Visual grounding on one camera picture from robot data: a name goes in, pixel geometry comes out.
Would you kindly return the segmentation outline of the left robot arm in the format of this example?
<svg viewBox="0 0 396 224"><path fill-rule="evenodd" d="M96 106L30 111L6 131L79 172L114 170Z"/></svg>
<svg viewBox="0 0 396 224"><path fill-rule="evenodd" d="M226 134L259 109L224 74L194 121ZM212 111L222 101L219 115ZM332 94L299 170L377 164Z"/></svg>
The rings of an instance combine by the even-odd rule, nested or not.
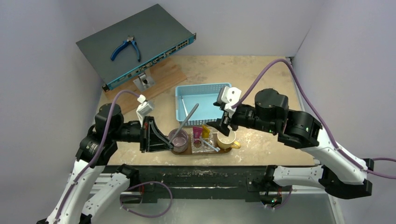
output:
<svg viewBox="0 0 396 224"><path fill-rule="evenodd" d="M120 165L110 180L90 197L96 180L105 170L119 142L139 143L141 152L172 150L174 145L155 124L154 117L124 122L118 104L105 104L95 123L80 142L71 176L51 214L40 224L93 224L121 192L133 191L143 184L139 170Z"/></svg>

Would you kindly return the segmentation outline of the dark wooden oval tray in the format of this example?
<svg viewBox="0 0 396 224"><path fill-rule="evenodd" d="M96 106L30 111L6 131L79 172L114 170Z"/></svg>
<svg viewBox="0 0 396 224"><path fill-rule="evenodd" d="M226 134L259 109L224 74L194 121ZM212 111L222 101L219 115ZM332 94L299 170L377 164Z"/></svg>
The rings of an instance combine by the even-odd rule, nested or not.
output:
<svg viewBox="0 0 396 224"><path fill-rule="evenodd" d="M192 140L192 137L191 137L191 134L188 134L188 135L189 135L189 140L188 140L188 147L187 147L187 149L186 149L184 152L182 152L182 153L175 153L175 152L173 152L173 151L172 151L172 153L173 153L173 154L176 154L176 155L207 155L207 154L192 154L192 151L191 151L191 140ZM222 148L220 148L220 151L219 151L219 152L216 152L216 153L209 153L209 154L227 154L227 153L231 152L232 150L233 150L233 148L228 148L228 149L222 149Z"/></svg>

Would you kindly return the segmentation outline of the clear glass toothbrush holder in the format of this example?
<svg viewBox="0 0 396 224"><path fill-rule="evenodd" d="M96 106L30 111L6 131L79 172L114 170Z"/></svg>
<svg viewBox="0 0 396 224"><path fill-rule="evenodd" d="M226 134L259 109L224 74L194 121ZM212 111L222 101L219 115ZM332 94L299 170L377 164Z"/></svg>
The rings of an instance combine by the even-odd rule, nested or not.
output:
<svg viewBox="0 0 396 224"><path fill-rule="evenodd" d="M208 129L209 129L209 137L203 138L205 142L201 141L200 139L195 139L194 131L192 129L190 130L190 134L192 137L191 140L192 154L209 154L209 153L217 152L214 148L212 148L215 147L215 143L216 143L213 129L210 127Z"/></svg>

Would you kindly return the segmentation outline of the yellow toothpaste tube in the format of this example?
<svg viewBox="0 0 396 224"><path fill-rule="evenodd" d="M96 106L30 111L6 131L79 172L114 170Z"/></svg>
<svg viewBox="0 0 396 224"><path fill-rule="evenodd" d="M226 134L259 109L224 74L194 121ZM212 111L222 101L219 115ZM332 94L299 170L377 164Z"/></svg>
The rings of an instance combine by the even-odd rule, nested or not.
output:
<svg viewBox="0 0 396 224"><path fill-rule="evenodd" d="M202 125L202 138L208 139L210 137L210 134L211 134L210 129L207 126Z"/></svg>

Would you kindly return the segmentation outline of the yellow mug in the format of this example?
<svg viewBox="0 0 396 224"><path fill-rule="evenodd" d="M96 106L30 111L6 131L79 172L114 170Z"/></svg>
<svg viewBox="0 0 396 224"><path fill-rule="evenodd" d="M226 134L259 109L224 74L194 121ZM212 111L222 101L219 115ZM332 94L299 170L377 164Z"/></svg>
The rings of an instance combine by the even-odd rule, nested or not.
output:
<svg viewBox="0 0 396 224"><path fill-rule="evenodd" d="M216 137L217 144L222 149L235 148L240 149L241 144L236 140L236 132L230 131L228 136L225 136L221 132L217 132Z"/></svg>

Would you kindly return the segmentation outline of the light blue plastic basket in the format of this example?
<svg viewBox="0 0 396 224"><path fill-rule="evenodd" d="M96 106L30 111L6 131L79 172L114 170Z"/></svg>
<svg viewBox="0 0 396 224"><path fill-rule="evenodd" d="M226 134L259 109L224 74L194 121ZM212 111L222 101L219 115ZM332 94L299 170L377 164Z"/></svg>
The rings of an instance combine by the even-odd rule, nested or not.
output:
<svg viewBox="0 0 396 224"><path fill-rule="evenodd" d="M220 118L223 112L213 103L216 102L220 89L224 86L231 87L232 85L230 83L213 83L177 86L175 88L176 120L182 122L185 119L181 97L184 98L189 111L196 103L199 103L199 107L187 122L188 126L198 126Z"/></svg>

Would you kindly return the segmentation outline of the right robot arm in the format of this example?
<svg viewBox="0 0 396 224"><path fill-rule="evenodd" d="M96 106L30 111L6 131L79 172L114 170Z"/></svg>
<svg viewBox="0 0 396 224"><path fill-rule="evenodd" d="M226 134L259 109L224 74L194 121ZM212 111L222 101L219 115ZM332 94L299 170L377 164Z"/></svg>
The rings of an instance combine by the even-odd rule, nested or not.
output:
<svg viewBox="0 0 396 224"><path fill-rule="evenodd" d="M208 123L225 136L242 126L270 133L285 146L299 149L319 160L310 167L268 166L261 179L252 184L262 190L273 190L292 185L323 189L341 199L355 199L372 194L372 182L367 173L374 169L372 159L359 159L348 151L331 145L322 124L311 114L291 110L288 97L274 89L256 93L254 106L234 107L240 90L221 89L215 105L222 111L221 118Z"/></svg>

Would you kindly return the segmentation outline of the purple translucent cup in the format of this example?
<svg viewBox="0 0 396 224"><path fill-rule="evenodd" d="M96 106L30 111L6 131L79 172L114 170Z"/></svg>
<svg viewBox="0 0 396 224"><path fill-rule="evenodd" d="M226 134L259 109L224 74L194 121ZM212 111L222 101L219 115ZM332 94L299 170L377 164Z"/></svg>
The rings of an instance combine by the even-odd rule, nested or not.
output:
<svg viewBox="0 0 396 224"><path fill-rule="evenodd" d="M168 139L170 140L175 136L171 142L174 145L172 151L175 153L182 153L188 147L189 135L184 129L181 129L180 132L175 135L176 131L177 129L172 130L168 135Z"/></svg>

